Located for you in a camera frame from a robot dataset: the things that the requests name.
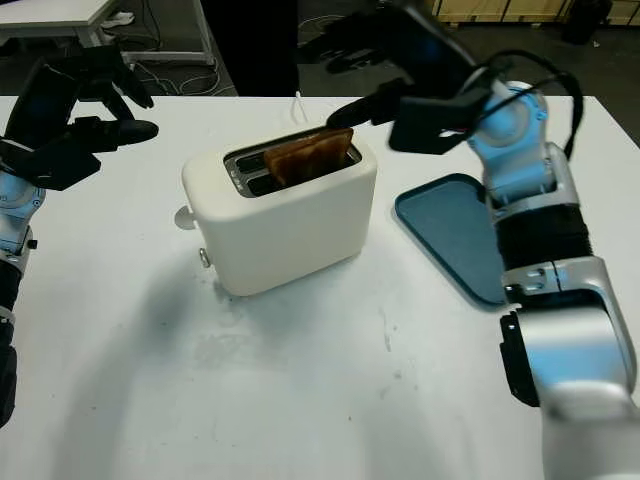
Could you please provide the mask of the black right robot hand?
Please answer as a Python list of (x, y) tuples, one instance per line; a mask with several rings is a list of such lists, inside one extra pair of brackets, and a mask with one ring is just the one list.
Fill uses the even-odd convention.
[(419, 1), (385, 1), (329, 23), (298, 47), (302, 63), (323, 64), (332, 75), (389, 62), (403, 76), (339, 109), (327, 120), (333, 128), (395, 119), (403, 97), (454, 97), (476, 67), (472, 55)]

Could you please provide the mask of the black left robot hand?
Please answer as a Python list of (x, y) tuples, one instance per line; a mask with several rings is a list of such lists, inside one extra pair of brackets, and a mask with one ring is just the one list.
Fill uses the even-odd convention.
[[(144, 109), (154, 106), (115, 46), (86, 48), (72, 56), (43, 60), (34, 67), (13, 107), (5, 137), (33, 150), (69, 137), (91, 153), (115, 151), (155, 138), (159, 127), (135, 119), (125, 97)], [(114, 118), (72, 120), (78, 102), (100, 102)]]

